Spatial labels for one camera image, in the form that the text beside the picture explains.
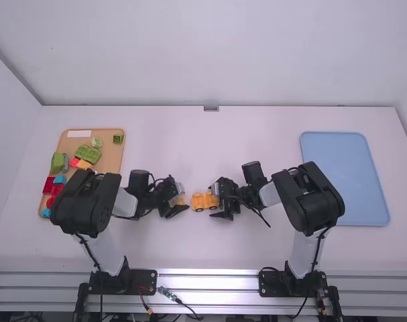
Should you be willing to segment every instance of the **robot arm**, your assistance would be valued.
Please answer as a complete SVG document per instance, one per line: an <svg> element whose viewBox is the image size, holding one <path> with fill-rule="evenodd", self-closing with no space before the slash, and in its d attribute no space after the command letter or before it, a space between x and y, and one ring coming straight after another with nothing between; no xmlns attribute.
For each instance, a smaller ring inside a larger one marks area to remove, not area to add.
<svg viewBox="0 0 407 322"><path fill-rule="evenodd" d="M271 181L264 176L258 161L244 164L242 171L246 186L239 187L224 177L211 186L222 208L211 216L233 220L233 214L240 213L240 205L261 215L261 210L282 203L296 230L288 266L296 278L304 278L318 268L318 264L313 265L316 249L318 262L323 237L345 213L342 197L314 162L274 173Z"/></svg>
<svg viewBox="0 0 407 322"><path fill-rule="evenodd" d="M160 216L171 218L189 207L179 204L184 189L174 178L149 184L149 176L148 171L133 170L123 189L120 174L77 170L52 205L50 220L85 247L98 270L118 276L127 260L109 231L111 215L139 220L157 209Z"/></svg>

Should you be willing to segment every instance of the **cork tray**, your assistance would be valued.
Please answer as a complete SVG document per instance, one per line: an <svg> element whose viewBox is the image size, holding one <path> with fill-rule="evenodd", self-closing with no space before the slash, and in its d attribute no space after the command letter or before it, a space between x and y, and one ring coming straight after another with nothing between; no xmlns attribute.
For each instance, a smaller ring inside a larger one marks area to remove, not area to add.
<svg viewBox="0 0 407 322"><path fill-rule="evenodd" d="M123 143L114 144L113 136L115 134L120 134L124 136ZM68 161L70 162L74 158L76 149L81 144L86 144L91 146L91 138L102 139L103 146L99 150L102 152L102 155L99 161L93 165L92 170L97 172L112 172L119 173L121 167L121 159L123 157L123 148L125 142L125 133L122 129L66 129L63 131L60 139L58 140L57 152L68 154ZM59 172L56 174L48 173L47 176L58 176L64 174L66 178L69 178L75 173L76 168L68 165L68 172L63 173ZM40 206L38 209L38 216L42 209L45 209L47 200L51 198L50 195L42 195Z"/></svg>

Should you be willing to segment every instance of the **white wall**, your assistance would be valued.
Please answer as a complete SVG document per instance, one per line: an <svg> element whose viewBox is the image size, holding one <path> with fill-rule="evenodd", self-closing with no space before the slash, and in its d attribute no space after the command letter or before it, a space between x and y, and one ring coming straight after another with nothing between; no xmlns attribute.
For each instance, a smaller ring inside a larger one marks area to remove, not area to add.
<svg viewBox="0 0 407 322"><path fill-rule="evenodd" d="M40 109L41 105L0 61L0 214Z"/></svg>
<svg viewBox="0 0 407 322"><path fill-rule="evenodd" d="M407 131L407 0L4 0L0 50L47 104L395 105Z"/></svg>

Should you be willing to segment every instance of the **blue tray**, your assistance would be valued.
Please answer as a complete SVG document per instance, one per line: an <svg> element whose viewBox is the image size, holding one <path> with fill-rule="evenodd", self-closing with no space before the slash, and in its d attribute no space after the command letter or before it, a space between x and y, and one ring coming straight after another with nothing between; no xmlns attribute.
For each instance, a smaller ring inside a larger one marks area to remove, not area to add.
<svg viewBox="0 0 407 322"><path fill-rule="evenodd" d="M304 132L304 162L314 161L345 202L337 225L386 226L390 213L365 136L352 132Z"/></svg>

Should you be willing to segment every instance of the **white arm segment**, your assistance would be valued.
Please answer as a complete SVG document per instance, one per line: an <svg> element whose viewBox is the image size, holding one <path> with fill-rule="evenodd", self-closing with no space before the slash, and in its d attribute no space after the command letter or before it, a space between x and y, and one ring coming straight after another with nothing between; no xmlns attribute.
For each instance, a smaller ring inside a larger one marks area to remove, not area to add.
<svg viewBox="0 0 407 322"><path fill-rule="evenodd" d="M318 230L309 237L306 237L299 231L294 231L294 241L290 259L288 260L288 266L296 278L304 278L304 276L312 270L312 263L315 258L316 247L318 246L318 237L324 230L325 229ZM325 237L329 234L330 230L324 234ZM325 238L322 238L319 245L318 258L316 259L317 262L319 262L323 252L324 243Z"/></svg>
<svg viewBox="0 0 407 322"><path fill-rule="evenodd" d="M135 215L137 207L137 199L135 196L128 194L123 188L120 188L115 199L113 215L122 218L131 218ZM117 276L120 273L124 263L124 253L121 252L115 245L113 236L107 228L98 234L97 238L91 238L87 235L82 236L90 248L91 254L96 261L101 265L101 270L111 276Z"/></svg>
<svg viewBox="0 0 407 322"><path fill-rule="evenodd" d="M278 191L276 190L275 184L272 182L267 183L260 189L259 197L265 207L281 203ZM304 278L304 276L312 270L312 263L315 258L316 247L318 246L318 236L323 230L325 229L316 231L309 237L306 237L302 232L294 231L294 241L292 244L290 259L288 260L288 266L296 278ZM319 245L318 258L316 259L317 262L319 262L319 258L323 252L324 243L325 238L321 240Z"/></svg>
<svg viewBox="0 0 407 322"><path fill-rule="evenodd" d="M79 238L73 236L74 239L80 242ZM98 234L97 238L91 238L87 235L82 235L87 241L91 254L95 257L96 261L101 265L102 272L106 272L111 276L116 276L120 273L121 267L124 263L124 253L115 246L113 236L109 231L109 226L104 232Z"/></svg>

